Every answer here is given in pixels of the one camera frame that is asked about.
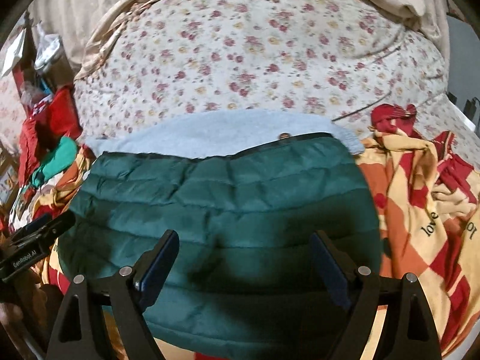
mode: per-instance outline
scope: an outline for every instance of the green cloth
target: green cloth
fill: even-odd
[[[35,188],[41,187],[53,176],[68,168],[77,156],[77,144],[69,137],[61,137],[58,146],[49,151],[40,166],[32,173],[30,183]]]
[[[203,160],[103,154],[70,209],[77,223],[58,244],[70,279],[111,275],[176,230],[178,258],[145,319],[156,338],[224,359],[325,356],[345,315],[312,272],[315,230],[380,266],[368,186],[325,133]]]

